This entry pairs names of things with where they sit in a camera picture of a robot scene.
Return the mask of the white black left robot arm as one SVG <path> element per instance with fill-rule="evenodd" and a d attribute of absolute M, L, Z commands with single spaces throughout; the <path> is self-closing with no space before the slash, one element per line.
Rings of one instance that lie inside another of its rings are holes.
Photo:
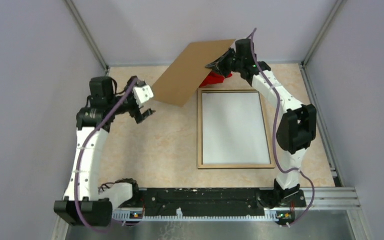
<path fill-rule="evenodd" d="M 93 77 L 86 105 L 76 114 L 75 160 L 68 185 L 61 200 L 55 200 L 53 211 L 71 226 L 100 230 L 112 223 L 112 213 L 125 203 L 133 207 L 140 201 L 137 183 L 123 179 L 111 183 L 108 189 L 99 186 L 101 155 L 117 115 L 129 114 L 137 124 L 155 111 L 141 111 L 154 97 L 151 86 L 137 76 L 131 76 L 121 92 L 109 76 Z"/>

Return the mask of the brown backing board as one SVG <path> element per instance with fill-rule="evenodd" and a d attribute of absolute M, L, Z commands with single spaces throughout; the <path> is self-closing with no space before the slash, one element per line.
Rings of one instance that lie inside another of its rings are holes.
<path fill-rule="evenodd" d="M 205 66 L 223 55 L 234 39 L 191 42 L 151 86 L 154 100 L 184 106 L 210 73 Z"/>

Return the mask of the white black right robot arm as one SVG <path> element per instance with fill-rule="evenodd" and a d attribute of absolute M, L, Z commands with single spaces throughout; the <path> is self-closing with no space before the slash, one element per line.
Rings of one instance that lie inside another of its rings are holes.
<path fill-rule="evenodd" d="M 279 170 L 273 189 L 261 193 L 261 205 L 286 206 L 300 190 L 303 158 L 316 138 L 317 110 L 313 104 L 296 99 L 275 77 L 271 67 L 259 61 L 250 38 L 235 42 L 216 60 L 206 64 L 217 75 L 239 73 L 249 86 L 275 107 L 273 154 Z"/>

